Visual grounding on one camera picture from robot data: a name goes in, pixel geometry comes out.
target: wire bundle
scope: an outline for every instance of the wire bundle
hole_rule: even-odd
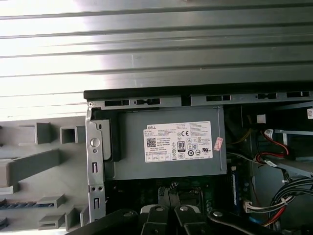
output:
[[[263,136],[266,140],[268,140],[269,142],[271,142],[271,143],[273,143],[273,144],[275,144],[275,145],[277,145],[277,146],[282,147],[282,148],[284,149],[284,152],[283,152],[283,153],[261,152],[261,151],[260,151],[260,147],[259,147],[259,142],[258,142],[258,140],[257,140],[258,135],[256,135],[256,144],[257,144],[258,153],[255,155],[255,160],[256,160],[258,163],[264,164],[264,161],[262,160],[262,156],[263,156],[263,155],[271,155],[271,156],[275,156],[275,157],[278,157],[278,158],[283,158],[285,155],[289,155],[288,148],[287,148],[285,145],[283,145],[283,144],[281,144],[281,143],[279,143],[279,142],[276,142],[276,141],[272,140],[271,138],[269,138],[268,136],[266,136],[266,135],[264,134],[264,132],[262,132],[262,131],[261,131],[261,134],[262,134],[262,136]]]
[[[291,181],[282,186],[272,199],[269,207],[254,207],[247,205],[249,213],[269,213],[269,219],[264,226],[269,226],[275,223],[282,213],[285,211],[286,206],[291,203],[296,196],[309,194],[313,196],[313,179],[304,178]]]

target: screw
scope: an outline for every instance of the screw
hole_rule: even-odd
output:
[[[131,212],[127,212],[123,215],[124,217],[129,217],[129,216],[132,216],[132,213]]]
[[[164,211],[164,208],[163,207],[158,207],[158,208],[156,208],[156,211],[158,211],[158,212],[162,212],[162,211]]]
[[[222,212],[219,212],[219,211],[215,211],[215,212],[213,212],[213,215],[214,215],[215,217],[222,217],[222,216],[223,216],[223,213],[222,213]]]
[[[183,211],[183,212],[185,212],[185,211],[188,210],[188,207],[181,207],[180,210]]]

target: ridged metal panel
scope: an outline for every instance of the ridged metal panel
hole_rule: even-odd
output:
[[[0,120],[84,115],[82,92],[311,81],[313,0],[0,1]]]

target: barcode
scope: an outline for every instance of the barcode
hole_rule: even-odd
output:
[[[156,139],[155,138],[147,138],[147,147],[156,147],[157,143],[156,143]]]
[[[308,119],[313,119],[313,109],[308,109]]]

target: rectangular slot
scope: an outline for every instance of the rectangular slot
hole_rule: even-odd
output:
[[[98,173],[98,163],[92,163],[92,172]]]
[[[42,228],[45,228],[45,227],[57,227],[57,224],[43,224],[41,227]]]
[[[182,106],[191,106],[191,95],[182,95],[180,98]]]
[[[277,93],[258,94],[258,99],[277,99]]]
[[[37,207],[54,207],[53,203],[36,204]]]
[[[94,209],[100,209],[100,199],[99,198],[94,198],[94,200],[93,200],[93,208]]]
[[[226,94],[226,95],[208,95],[206,97],[206,102],[216,102],[216,101],[230,101],[231,96]]]
[[[104,101],[104,106],[106,106],[106,107],[110,107],[110,106],[126,106],[126,105],[129,105],[129,100],[128,99]]]
[[[62,143],[75,143],[75,129],[62,129]]]
[[[310,92],[287,92],[287,98],[310,97]]]
[[[142,105],[142,104],[148,104],[148,105],[156,105],[156,104],[160,104],[160,99],[159,98],[153,98],[153,99],[138,99],[135,101],[136,105]]]

